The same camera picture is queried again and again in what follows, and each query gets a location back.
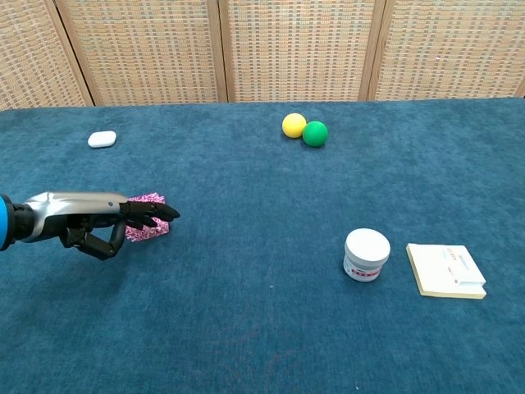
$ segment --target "silver robotic forearm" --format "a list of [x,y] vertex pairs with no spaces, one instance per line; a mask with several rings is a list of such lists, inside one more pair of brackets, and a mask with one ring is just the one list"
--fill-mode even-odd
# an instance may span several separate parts
[[[76,247],[98,259],[116,255],[126,226],[155,227],[152,218],[171,222],[179,213],[166,204],[128,201],[118,193],[48,191],[23,204],[0,198],[0,250],[16,241],[37,242],[59,237],[65,247]],[[113,226],[111,240],[90,234]]]

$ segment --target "pink sponge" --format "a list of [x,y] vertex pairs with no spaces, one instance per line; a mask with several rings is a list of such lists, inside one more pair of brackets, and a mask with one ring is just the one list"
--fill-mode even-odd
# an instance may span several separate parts
[[[129,201],[141,201],[141,202],[154,202],[154,203],[165,203],[164,196],[158,193],[151,193],[149,195],[139,195],[128,199]],[[142,230],[137,230],[133,227],[126,227],[126,238],[131,242],[145,241],[156,236],[167,234],[170,231],[168,222],[164,222],[159,218],[153,218],[157,223],[156,227],[144,226]]]

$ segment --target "blue carpet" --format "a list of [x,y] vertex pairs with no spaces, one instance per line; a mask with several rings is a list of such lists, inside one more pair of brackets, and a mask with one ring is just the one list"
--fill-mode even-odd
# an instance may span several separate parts
[[[288,112],[326,145],[288,140]],[[525,387],[525,100],[0,112],[0,188],[157,191],[171,233],[100,262],[0,254],[2,393],[518,393]],[[117,142],[93,150],[91,132]],[[343,271],[372,227],[379,278]],[[466,245],[484,300],[422,297],[405,246]]]

